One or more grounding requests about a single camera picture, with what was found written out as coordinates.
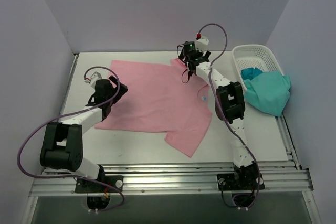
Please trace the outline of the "pink t shirt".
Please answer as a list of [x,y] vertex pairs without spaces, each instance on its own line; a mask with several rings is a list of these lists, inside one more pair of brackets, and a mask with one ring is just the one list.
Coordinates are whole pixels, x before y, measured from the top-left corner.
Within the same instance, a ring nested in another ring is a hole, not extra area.
[[178,59],[172,59],[169,65],[113,60],[110,67],[128,91],[95,128],[164,132],[170,146],[192,157],[212,119],[209,85],[199,77],[183,83],[186,68]]

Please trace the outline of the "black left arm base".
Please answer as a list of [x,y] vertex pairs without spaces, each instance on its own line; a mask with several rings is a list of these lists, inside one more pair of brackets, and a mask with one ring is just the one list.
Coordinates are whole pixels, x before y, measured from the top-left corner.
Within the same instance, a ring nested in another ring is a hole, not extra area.
[[[125,202],[123,195],[124,177],[121,175],[107,176],[102,181],[88,181],[87,179],[78,178],[75,186],[75,193],[93,194],[98,196],[87,196],[85,199],[85,207],[90,211],[103,212],[120,207]],[[111,194],[117,193],[121,196],[121,202],[112,204]]]

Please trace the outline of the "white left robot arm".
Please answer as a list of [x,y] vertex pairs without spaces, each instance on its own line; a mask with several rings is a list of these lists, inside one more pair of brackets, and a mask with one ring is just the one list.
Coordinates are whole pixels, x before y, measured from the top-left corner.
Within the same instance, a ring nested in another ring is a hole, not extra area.
[[86,111],[61,122],[47,124],[40,153],[43,167],[67,170],[81,178],[88,178],[87,186],[94,192],[105,188],[106,179],[100,175],[101,167],[84,158],[83,135],[96,124],[104,121],[111,107],[128,91],[117,78],[92,78],[94,93],[86,104]]

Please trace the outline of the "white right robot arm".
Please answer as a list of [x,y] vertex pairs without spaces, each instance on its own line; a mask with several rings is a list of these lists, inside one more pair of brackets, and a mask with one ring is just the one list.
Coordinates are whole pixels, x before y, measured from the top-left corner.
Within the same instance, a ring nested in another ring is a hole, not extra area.
[[177,53],[179,60],[186,66],[188,77],[196,75],[210,86],[215,98],[216,115],[224,121],[233,135],[230,139],[235,171],[233,182],[238,188],[246,188],[252,179],[260,177],[260,170],[246,140],[244,127],[246,107],[241,83],[232,82],[215,70],[214,62],[209,60],[211,53],[202,52],[193,41],[178,45]]

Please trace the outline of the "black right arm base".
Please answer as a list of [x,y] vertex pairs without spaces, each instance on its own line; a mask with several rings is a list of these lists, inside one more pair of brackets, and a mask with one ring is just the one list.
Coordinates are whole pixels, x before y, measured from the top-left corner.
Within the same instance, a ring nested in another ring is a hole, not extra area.
[[217,186],[227,207],[246,211],[254,205],[259,192],[265,189],[262,175],[240,180],[234,173],[217,174]]

